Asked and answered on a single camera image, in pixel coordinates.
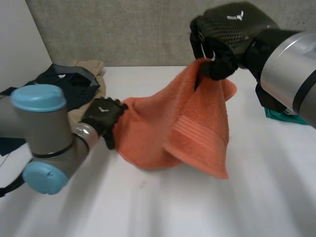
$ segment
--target white table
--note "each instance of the white table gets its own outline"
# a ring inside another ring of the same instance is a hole
[[[150,96],[182,69],[108,68],[107,96]],[[187,165],[144,171],[100,141],[61,193],[41,195],[24,185],[0,199],[0,236],[316,236],[316,130],[265,118],[248,71],[230,79],[238,91],[227,102],[228,180]],[[0,184],[29,158],[26,146],[13,152]]]

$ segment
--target blue cap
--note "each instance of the blue cap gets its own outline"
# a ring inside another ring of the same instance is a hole
[[[68,183],[68,177],[55,166],[33,161],[23,170],[22,177],[32,189],[41,194],[57,194]]]
[[[12,104],[31,112],[51,112],[66,105],[63,91],[55,85],[27,85],[16,89],[11,96]]]

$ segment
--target black fabric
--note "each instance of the black fabric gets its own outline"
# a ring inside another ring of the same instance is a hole
[[[0,95],[9,96],[15,90],[16,90],[16,87],[9,87],[7,90],[4,90],[3,92],[0,92]]]
[[[67,101],[68,111],[78,109],[91,101],[100,87],[95,76],[81,67],[63,67],[52,64],[34,81],[60,87]]]
[[[34,84],[50,84],[60,87],[67,101],[68,111],[78,109],[90,102],[100,87],[95,76],[87,69],[82,67],[64,67],[55,64],[52,64],[35,80],[26,83],[25,86]],[[15,87],[10,87],[0,92],[0,95],[9,96],[15,89]],[[0,138],[0,155],[5,156],[13,152],[25,142],[25,139],[20,138]]]
[[[25,144],[23,138],[0,138],[0,155],[5,156]]]

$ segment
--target towel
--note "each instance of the towel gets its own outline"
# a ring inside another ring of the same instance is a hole
[[[214,81],[200,75],[199,68],[207,61],[194,61],[153,96],[124,101],[129,110],[116,124],[114,137],[126,161],[143,169],[185,162],[217,178],[228,178],[225,101],[237,89],[227,79]]]

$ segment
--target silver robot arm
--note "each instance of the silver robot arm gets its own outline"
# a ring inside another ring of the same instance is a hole
[[[316,128],[315,32],[265,30],[244,60],[258,86]],[[259,100],[264,105],[269,98]]]
[[[126,109],[119,101],[110,100],[95,100],[87,110],[88,116],[70,128],[66,101],[56,86],[25,86],[10,97],[0,98],[0,137],[25,138],[28,142],[33,159],[22,176],[32,189],[50,195],[62,190],[99,137]],[[100,104],[108,106],[112,113],[98,114],[93,107]],[[98,123],[104,116],[109,116],[111,124]]]

